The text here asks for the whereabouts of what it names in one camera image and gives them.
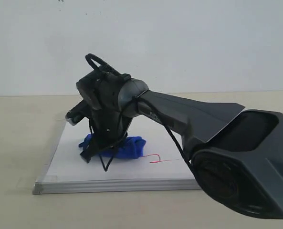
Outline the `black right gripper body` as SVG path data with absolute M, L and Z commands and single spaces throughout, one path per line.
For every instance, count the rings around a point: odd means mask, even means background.
M 76 87 L 91 110 L 91 124 L 99 144 L 116 145 L 125 136 L 134 118 L 118 101 L 125 83 L 131 80 L 127 73 L 92 71 L 77 83 Z

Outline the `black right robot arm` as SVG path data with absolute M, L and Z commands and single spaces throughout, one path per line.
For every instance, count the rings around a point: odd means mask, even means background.
M 82 157 L 115 157 L 134 117 L 163 125 L 202 190 L 240 214 L 283 219 L 283 114 L 149 90 L 128 74 L 92 72 L 76 87 L 92 138 Z

